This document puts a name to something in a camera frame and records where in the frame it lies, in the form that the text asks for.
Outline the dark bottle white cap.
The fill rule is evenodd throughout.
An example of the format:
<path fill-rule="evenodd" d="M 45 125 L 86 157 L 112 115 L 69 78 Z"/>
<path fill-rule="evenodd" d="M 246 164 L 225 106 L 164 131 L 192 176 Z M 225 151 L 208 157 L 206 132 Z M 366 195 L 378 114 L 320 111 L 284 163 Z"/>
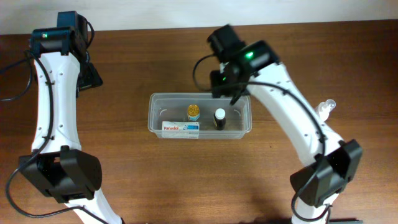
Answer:
<path fill-rule="evenodd" d="M 218 108 L 214 113 L 214 124 L 217 130 L 222 131 L 226 126 L 226 112 L 223 108 Z"/>

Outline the small gold-lidded jar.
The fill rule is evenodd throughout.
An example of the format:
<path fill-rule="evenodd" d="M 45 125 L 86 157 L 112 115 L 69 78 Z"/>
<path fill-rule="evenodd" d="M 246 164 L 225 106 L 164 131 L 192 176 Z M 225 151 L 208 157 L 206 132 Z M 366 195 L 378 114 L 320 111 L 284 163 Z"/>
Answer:
<path fill-rule="evenodd" d="M 197 121 L 200 117 L 200 108 L 198 105 L 189 105 L 187 108 L 187 117 L 189 121 Z"/>

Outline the clear plastic container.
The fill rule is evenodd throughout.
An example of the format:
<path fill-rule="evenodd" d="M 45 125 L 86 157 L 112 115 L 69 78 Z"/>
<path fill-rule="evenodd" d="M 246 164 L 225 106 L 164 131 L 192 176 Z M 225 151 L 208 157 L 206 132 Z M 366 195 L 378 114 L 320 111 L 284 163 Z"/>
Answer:
<path fill-rule="evenodd" d="M 162 138 L 163 121 L 198 122 L 198 139 L 241 139 L 252 130 L 251 99 L 243 96 L 234 105 L 230 101 L 226 97 L 213 98 L 210 93 L 154 93 L 149 102 L 148 129 Z M 199 106 L 197 121 L 188 120 L 189 105 Z M 222 131 L 214 124 L 214 113 L 218 108 L 226 112 L 226 126 Z"/>

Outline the white Panadol medicine box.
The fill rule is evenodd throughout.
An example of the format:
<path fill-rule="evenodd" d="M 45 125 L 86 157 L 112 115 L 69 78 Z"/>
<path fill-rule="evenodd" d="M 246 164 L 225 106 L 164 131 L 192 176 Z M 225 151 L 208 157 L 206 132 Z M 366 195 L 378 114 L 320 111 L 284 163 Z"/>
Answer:
<path fill-rule="evenodd" d="M 162 138 L 198 139 L 200 124 L 198 122 L 163 121 L 161 131 Z"/>

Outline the white spray bottle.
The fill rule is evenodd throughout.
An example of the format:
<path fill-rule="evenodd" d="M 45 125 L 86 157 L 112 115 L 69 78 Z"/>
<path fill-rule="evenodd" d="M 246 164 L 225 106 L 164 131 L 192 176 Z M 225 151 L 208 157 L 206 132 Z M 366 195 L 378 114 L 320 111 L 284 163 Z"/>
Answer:
<path fill-rule="evenodd" d="M 316 108 L 315 112 L 318 115 L 318 117 L 321 119 L 321 121 L 325 122 L 331 111 L 336 107 L 336 102 L 332 99 L 328 99 L 324 102 L 321 102 Z"/>

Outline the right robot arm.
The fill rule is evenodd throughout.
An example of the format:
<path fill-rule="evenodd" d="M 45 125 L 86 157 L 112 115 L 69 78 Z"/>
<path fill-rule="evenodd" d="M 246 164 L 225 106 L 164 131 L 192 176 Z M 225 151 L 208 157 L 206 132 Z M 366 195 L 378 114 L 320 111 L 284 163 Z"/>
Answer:
<path fill-rule="evenodd" d="M 263 40 L 246 44 L 230 25 L 207 38 L 220 71 L 211 73 L 215 97 L 231 103 L 245 94 L 257 98 L 281 126 L 303 168 L 290 176 L 295 191 L 291 223 L 330 223 L 333 202 L 354 179 L 363 149 L 344 141 L 315 111 L 289 76 L 286 66 Z"/>

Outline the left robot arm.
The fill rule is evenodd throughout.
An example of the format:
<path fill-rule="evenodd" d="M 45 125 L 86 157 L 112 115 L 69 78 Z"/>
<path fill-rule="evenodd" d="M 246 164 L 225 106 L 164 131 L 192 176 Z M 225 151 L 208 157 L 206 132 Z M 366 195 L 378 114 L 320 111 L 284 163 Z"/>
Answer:
<path fill-rule="evenodd" d="M 123 223 L 102 190 L 97 157 L 81 149 L 76 99 L 103 81 L 87 52 L 90 23 L 76 11 L 59 12 L 53 28 L 36 29 L 28 54 L 38 82 L 38 118 L 32 153 L 21 156 L 21 174 L 45 197 L 74 210 L 83 223 Z"/>

